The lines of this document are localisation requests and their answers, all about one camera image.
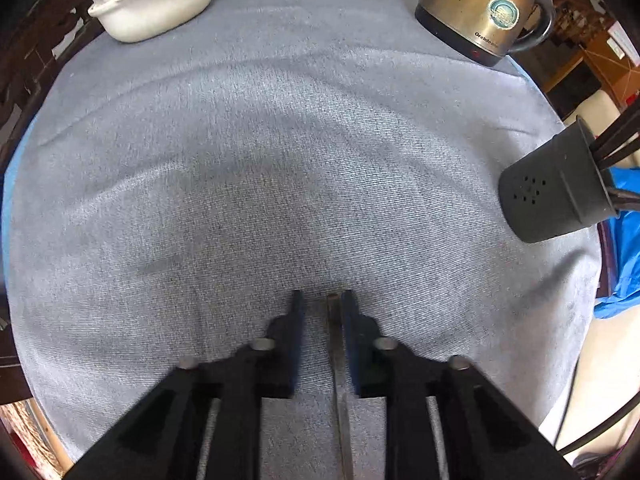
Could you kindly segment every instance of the electric kettle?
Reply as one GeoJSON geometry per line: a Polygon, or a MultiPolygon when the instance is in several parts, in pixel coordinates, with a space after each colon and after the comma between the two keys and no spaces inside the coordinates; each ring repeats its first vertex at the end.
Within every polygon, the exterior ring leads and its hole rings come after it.
{"type": "Polygon", "coordinates": [[[553,30],[556,10],[552,0],[420,0],[415,17],[460,54],[493,66],[506,54],[546,40],[553,30]],[[540,6],[540,20],[518,38],[534,4],[540,6]]]}

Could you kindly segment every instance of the gray cloth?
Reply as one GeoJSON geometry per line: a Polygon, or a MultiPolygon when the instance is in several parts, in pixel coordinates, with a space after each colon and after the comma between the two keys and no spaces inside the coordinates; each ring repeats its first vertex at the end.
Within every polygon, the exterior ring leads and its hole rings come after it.
{"type": "MultiPolygon", "coordinates": [[[[337,479],[324,295],[418,354],[475,360],[535,422],[577,359],[595,230],[527,245],[500,172],[562,129],[417,0],[214,0],[69,62],[18,168],[8,293],[33,393],[77,459],[180,356],[218,359],[309,301],[299,392],[265,403],[263,478],[337,479]]],[[[383,405],[354,400],[359,478],[383,405]]]]}

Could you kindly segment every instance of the blue fabric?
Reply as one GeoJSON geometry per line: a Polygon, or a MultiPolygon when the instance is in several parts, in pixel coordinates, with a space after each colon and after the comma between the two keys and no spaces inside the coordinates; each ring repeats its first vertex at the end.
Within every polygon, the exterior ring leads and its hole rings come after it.
{"type": "Polygon", "coordinates": [[[31,135],[33,126],[38,120],[38,115],[33,118],[31,124],[27,128],[27,131],[22,136],[18,148],[15,150],[14,156],[9,162],[9,166],[4,172],[4,181],[2,182],[2,211],[0,212],[0,254],[2,254],[2,261],[0,262],[2,269],[2,282],[0,286],[2,290],[6,290],[6,277],[8,276],[9,265],[9,228],[11,227],[11,200],[14,196],[14,184],[15,176],[18,173],[18,166],[20,165],[20,159],[24,153],[24,147],[27,145],[27,140],[31,135]]]}
{"type": "MultiPolygon", "coordinates": [[[[616,187],[640,192],[640,168],[611,170],[616,187]]],[[[624,211],[619,218],[609,219],[616,260],[618,282],[612,296],[596,305],[594,315],[600,319],[613,317],[640,304],[640,212],[624,211]]]]}

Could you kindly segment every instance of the white bowl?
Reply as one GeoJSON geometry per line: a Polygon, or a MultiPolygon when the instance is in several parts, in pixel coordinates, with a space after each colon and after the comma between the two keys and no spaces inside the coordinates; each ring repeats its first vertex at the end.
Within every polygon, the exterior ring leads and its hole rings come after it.
{"type": "Polygon", "coordinates": [[[188,22],[211,0],[110,0],[93,4],[89,15],[100,20],[104,30],[125,43],[142,41],[188,22]]]}

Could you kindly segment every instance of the bolt head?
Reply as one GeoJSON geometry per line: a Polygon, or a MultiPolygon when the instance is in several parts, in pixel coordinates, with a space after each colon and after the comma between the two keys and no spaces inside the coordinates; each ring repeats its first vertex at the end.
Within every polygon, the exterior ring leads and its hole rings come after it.
{"type": "Polygon", "coordinates": [[[276,342],[268,337],[257,337],[251,341],[251,348],[258,352],[267,352],[276,348],[276,342]]]}
{"type": "Polygon", "coordinates": [[[198,367],[198,358],[193,355],[183,356],[178,359],[178,368],[183,370],[193,370],[198,367]]]}
{"type": "Polygon", "coordinates": [[[382,351],[395,350],[398,348],[398,341],[392,337],[379,337],[373,342],[373,346],[382,351]]]}
{"type": "Polygon", "coordinates": [[[449,366],[454,370],[467,370],[471,366],[471,362],[463,355],[454,355],[449,359],[449,366]]]}

